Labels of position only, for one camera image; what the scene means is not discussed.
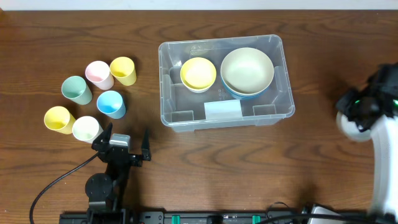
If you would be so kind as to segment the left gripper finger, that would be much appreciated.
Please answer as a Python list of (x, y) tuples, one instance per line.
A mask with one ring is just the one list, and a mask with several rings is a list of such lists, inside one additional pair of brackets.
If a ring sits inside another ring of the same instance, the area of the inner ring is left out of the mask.
[(151, 151), (150, 151), (149, 131), (148, 130), (146, 130), (144, 133), (144, 138), (142, 140), (142, 145), (141, 145), (141, 152), (142, 152), (142, 160), (143, 161), (151, 161)]
[(110, 139), (113, 124), (109, 123), (106, 129), (93, 141), (91, 148), (97, 152), (106, 152), (111, 148)]

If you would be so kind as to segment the light grey-blue bowl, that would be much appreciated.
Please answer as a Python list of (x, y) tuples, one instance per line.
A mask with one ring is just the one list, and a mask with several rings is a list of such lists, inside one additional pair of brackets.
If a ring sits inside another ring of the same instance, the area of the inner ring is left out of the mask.
[(352, 141), (365, 142), (371, 139), (370, 130), (361, 133), (356, 123), (348, 121), (348, 118), (341, 112), (337, 112), (336, 124), (338, 129)]

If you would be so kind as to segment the small white bowl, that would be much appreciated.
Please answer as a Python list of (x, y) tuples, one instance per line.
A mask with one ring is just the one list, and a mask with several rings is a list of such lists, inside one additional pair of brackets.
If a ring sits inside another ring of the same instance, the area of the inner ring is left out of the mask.
[(204, 88), (194, 88), (191, 85), (189, 85), (186, 81), (182, 82), (183, 85), (190, 91), (194, 92), (194, 93), (203, 93), (208, 91), (212, 86), (213, 86), (213, 82), (210, 83), (208, 86), (204, 87)]

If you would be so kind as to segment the yellow bowl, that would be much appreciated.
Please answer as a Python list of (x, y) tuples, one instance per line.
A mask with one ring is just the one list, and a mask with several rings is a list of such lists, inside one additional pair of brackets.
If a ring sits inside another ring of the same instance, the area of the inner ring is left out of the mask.
[(202, 57), (187, 60), (181, 67), (180, 79), (194, 88), (204, 88), (216, 80), (216, 68), (211, 61)]

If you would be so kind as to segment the clear plastic storage bin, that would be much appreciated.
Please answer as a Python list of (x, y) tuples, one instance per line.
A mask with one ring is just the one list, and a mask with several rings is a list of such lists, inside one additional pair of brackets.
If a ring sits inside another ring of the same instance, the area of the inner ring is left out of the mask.
[[(264, 52), (274, 66), (274, 79), (267, 91), (257, 98), (240, 100), (243, 117), (207, 120), (204, 103), (236, 100), (217, 76), (206, 92), (188, 90), (180, 79), (182, 65), (189, 59), (203, 57), (220, 69), (223, 59), (233, 50), (251, 47)], [(282, 39), (275, 34), (221, 39), (184, 40), (159, 45), (160, 118), (175, 132), (233, 126), (267, 126), (289, 118), (295, 104), (285, 61)]]

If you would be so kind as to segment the large beige bowl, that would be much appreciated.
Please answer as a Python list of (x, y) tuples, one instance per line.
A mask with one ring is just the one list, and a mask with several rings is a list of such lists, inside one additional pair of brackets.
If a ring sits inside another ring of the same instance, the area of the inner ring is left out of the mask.
[(255, 95), (268, 88), (272, 83), (274, 66), (264, 52), (243, 47), (231, 51), (223, 59), (220, 75), (234, 92)]

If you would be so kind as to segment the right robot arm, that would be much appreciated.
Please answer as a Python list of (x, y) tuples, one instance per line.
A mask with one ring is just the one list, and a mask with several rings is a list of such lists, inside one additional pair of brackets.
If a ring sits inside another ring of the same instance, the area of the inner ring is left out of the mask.
[(371, 140), (374, 188), (369, 212), (397, 221), (397, 105), (387, 96), (348, 90), (336, 103), (336, 123), (350, 140)]

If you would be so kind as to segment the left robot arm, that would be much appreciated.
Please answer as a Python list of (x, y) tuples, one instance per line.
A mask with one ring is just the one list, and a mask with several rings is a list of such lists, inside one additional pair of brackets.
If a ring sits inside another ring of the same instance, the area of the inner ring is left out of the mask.
[(129, 212), (122, 205), (130, 169), (142, 166), (144, 161), (150, 161), (152, 157), (148, 131), (144, 132), (141, 153), (133, 154), (130, 152), (131, 137), (113, 134), (112, 128), (110, 123), (91, 145), (107, 167), (105, 172), (92, 175), (85, 185), (90, 223), (125, 223), (129, 220)]

